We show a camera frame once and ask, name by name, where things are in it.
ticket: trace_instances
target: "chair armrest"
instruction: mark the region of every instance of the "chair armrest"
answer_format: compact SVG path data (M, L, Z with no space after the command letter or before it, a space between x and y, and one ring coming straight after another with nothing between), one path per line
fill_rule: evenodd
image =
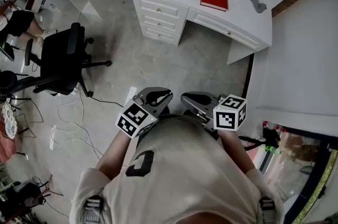
M80 35L80 23L73 23L70 27L70 35L68 39L68 46L67 46L67 54L73 54L75 53L76 46L78 43L78 38Z
M26 46L25 51L25 65L29 66L31 61L31 53L32 53L33 39L29 39Z

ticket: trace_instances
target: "gray floor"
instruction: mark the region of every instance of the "gray floor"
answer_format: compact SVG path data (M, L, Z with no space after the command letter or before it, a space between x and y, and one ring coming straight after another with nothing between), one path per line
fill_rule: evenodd
M179 46L146 39L142 36L132 0L117 0L111 9L111 18L104 21L83 15L60 16L47 10L38 15L37 19L42 23L42 27L59 30L69 28L70 24L78 19L86 28L86 36L95 40L94 44L87 48L92 54L93 62L108 59L113 61L109 68L97 67L82 72L88 89L94 90L94 97L98 99L124 104L127 97L135 91L161 86L173 91L174 99L170 103L170 109L173 113L180 113L183 110L180 95L187 91L203 90L216 95L242 93L248 58L230 66L226 65L229 38L187 21ZM41 48L35 46L34 51L39 54ZM15 62L5 61L1 57L1 70L38 76L39 69L33 73L31 66L23 68L23 53L15 51ZM70 138L81 138L88 143L86 129L94 147L103 153L118 131L114 123L120 108L88 99L81 92L84 129L72 133L55 130L53 136L60 143L58 145L51 142L54 126L66 130L78 128L75 124L66 124L59 120L58 109L62 119L77 123L81 121L81 101L61 107L76 101L77 95L74 93L52 97L46 92L35 95L32 88L18 95L22 94L33 98L42 117L32 103L26 102L21 106L37 138L29 138L29 133L24 134L20 150L28 155L29 160L14 155L6 163L8 171L13 180L21 181L34 175L45 181L52 174L52 190L64 196L52 195L47 201L68 215L81 172L95 166L98 159L92 148L83 141L66 141ZM23 121L23 116L19 116L18 120ZM124 165L128 165L135 145L136 140L133 140ZM48 223L68 222L66 217L53 211L47 204L37 207L35 212Z

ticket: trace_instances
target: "black office chair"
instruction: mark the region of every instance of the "black office chair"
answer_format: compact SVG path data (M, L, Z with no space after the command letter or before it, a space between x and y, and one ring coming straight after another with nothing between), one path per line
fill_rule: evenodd
M111 66L112 61L91 62L91 55L85 52L87 43L93 39L85 39L85 28L79 23L73 23L69 30L48 36L44 40L41 59L32 53L33 39L27 43L25 52L25 65L30 61L40 66L40 77L27 77L17 79L15 73L10 71L0 72L0 96L11 96L13 93L28 87L36 86L33 90L38 93L44 90L55 92L52 95L68 95L73 92L78 84L87 97L92 97L93 92L87 91L82 78L82 69L95 66Z

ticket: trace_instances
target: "white cable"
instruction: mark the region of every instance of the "white cable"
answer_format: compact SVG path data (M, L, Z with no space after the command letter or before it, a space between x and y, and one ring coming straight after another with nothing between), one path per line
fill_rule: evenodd
M100 151L99 151L97 148L94 147L93 142L91 141L91 138L90 138L90 135L89 135L88 131L87 131L85 128L83 128L83 127L81 126L81 125L82 125L82 122L83 122L84 107L83 107L83 102L82 102L82 98L81 98L81 96L80 96L79 90L78 90L77 88L75 88L75 90L76 90L76 92L77 92L77 94L78 94L78 99L77 99L75 102L67 103L67 104L61 105L61 106L58 108L58 117L59 117L59 119L60 119L62 122L66 123L66 124L75 124L75 125L77 125L78 129L76 129L76 130L64 130L64 129L61 129L61 128L58 128L58 127L56 127L55 129L57 129L57 130L59 130L59 131L66 132L66 133L74 133L74 132L79 131L80 128L83 129L83 130L86 131L86 133L87 133L87 136L88 136L88 139L89 139L90 144L87 143L86 141L84 141L82 138L70 138L70 139L64 141L64 143L69 142L69 141L74 141L74 140L80 140L80 141L84 142L85 144L87 144L88 146L90 146L90 147L92 148L92 150L94 151L96 157L97 157L98 159L100 159L100 157L97 155L96 151L97 151L100 155L102 155L102 154L100 153ZM76 104L76 103L79 101L79 99L80 99L81 105L82 105L82 113L81 113L82 115L81 115L81 122L80 122L80 124L75 123L75 122L67 122L67 121L63 120L63 119L61 118L61 116L60 116L60 112L59 112L59 111L60 111L60 108L63 107L63 106ZM53 133L54 133L55 129L51 132L51 139L52 139L56 144L61 145L60 143L58 143L58 142L57 142L56 140L54 140L54 138L53 138Z

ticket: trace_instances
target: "desk leg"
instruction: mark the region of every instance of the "desk leg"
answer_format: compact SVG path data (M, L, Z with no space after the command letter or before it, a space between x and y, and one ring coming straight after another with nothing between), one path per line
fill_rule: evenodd
M236 61L239 61L240 59L243 59L253 53L255 53L255 50L232 39L227 65L230 65Z

